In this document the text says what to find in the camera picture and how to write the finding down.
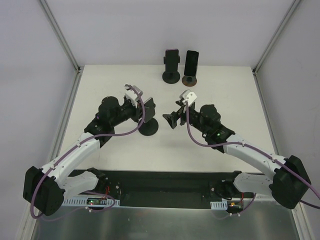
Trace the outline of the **white-edged phone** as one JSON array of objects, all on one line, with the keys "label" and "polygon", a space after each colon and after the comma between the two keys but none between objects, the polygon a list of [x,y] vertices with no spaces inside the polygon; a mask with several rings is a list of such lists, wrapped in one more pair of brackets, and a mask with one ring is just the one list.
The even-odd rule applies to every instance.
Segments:
[{"label": "white-edged phone", "polygon": [[149,122],[156,114],[155,112],[155,103],[152,97],[148,98],[144,103],[145,117],[143,122]]}]

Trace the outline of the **tall black clamp stand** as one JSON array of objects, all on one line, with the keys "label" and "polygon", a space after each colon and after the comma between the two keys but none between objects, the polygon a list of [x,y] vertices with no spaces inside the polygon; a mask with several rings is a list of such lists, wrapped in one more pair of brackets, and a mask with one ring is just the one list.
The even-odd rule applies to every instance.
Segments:
[{"label": "tall black clamp stand", "polygon": [[159,129],[159,123],[154,116],[147,123],[144,123],[144,121],[142,121],[142,125],[138,129],[138,132],[143,136],[149,137],[154,135],[158,131],[158,129]]}]

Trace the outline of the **black stand with wooden base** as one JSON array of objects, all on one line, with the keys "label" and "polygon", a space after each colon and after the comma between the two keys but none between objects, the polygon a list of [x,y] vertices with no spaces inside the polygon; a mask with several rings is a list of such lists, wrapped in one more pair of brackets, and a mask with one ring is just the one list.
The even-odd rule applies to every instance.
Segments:
[{"label": "black stand with wooden base", "polygon": [[182,84],[187,87],[193,87],[197,84],[197,72],[196,71],[184,71],[184,76],[182,77]]}]

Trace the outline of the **black round-base clamp stand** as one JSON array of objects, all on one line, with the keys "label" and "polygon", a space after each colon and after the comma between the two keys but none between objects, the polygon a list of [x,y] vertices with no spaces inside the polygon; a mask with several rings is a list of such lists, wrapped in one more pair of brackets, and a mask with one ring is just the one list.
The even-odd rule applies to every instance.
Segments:
[{"label": "black round-base clamp stand", "polygon": [[167,84],[176,84],[180,80],[180,73],[178,72],[178,68],[176,72],[166,72],[164,71],[162,74],[162,80]]}]

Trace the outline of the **black phone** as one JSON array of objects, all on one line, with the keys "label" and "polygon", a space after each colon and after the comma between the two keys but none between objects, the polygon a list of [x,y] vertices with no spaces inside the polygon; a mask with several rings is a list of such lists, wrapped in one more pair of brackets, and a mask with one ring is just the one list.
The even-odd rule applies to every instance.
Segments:
[{"label": "black phone", "polygon": [[186,59],[184,65],[184,75],[189,77],[195,77],[197,74],[199,60],[199,52],[194,50],[188,50],[186,52]]}]

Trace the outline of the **purple phone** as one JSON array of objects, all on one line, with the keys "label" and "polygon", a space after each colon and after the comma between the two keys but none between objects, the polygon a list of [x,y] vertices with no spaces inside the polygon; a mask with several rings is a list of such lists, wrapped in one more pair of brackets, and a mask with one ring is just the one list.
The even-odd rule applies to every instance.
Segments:
[{"label": "purple phone", "polygon": [[178,49],[167,49],[163,58],[165,64],[165,71],[168,73],[177,72],[180,63],[180,56]]}]

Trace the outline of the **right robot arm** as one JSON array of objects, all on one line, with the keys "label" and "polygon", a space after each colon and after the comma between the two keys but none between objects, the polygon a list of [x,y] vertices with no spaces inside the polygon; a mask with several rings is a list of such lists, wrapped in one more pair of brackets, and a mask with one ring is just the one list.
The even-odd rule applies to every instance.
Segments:
[{"label": "right robot arm", "polygon": [[223,154],[244,161],[260,174],[234,171],[232,177],[223,180],[214,189],[220,198],[231,200],[241,193],[267,195],[281,206],[294,209],[311,186],[311,180],[302,161],[292,155],[283,157],[251,145],[233,130],[221,123],[221,115],[213,104],[203,105],[199,111],[195,106],[180,106],[178,111],[163,114],[172,129],[177,125],[193,127],[201,132],[205,143],[202,147],[212,148]]}]

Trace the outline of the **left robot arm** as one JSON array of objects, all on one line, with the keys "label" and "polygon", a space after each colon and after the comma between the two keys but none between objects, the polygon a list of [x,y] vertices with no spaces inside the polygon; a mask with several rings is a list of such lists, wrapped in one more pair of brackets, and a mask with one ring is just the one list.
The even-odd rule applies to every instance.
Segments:
[{"label": "left robot arm", "polygon": [[112,137],[118,136],[115,127],[131,119],[141,127],[155,115],[153,98],[142,102],[138,97],[124,97],[123,104],[114,96],[105,97],[94,119],[67,151],[40,168],[30,167],[25,173],[23,198],[30,203],[30,214],[34,209],[41,215],[54,214],[62,203],[75,195],[92,191],[96,195],[107,192],[107,177],[91,167],[71,177],[70,174],[91,154],[99,151]]}]

